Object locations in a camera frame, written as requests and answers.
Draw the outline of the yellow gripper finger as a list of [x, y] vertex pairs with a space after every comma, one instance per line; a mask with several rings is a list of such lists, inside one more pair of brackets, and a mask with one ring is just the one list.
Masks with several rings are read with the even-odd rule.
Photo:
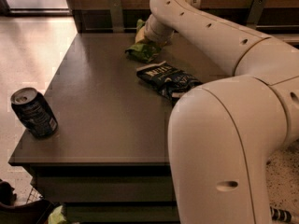
[[136, 36], [135, 36], [135, 42], [136, 43], [141, 43], [141, 44], [147, 44], [150, 42], [150, 40], [146, 37], [146, 27], [143, 26], [141, 27], [138, 32], [136, 33]]

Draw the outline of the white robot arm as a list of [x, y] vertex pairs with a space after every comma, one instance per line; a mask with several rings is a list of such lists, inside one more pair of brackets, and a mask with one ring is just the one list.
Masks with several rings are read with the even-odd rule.
[[168, 124], [181, 224], [297, 222], [270, 206], [266, 163], [299, 138], [299, 49], [200, 10], [200, 0], [149, 0], [146, 38], [177, 31], [227, 74], [184, 94]]

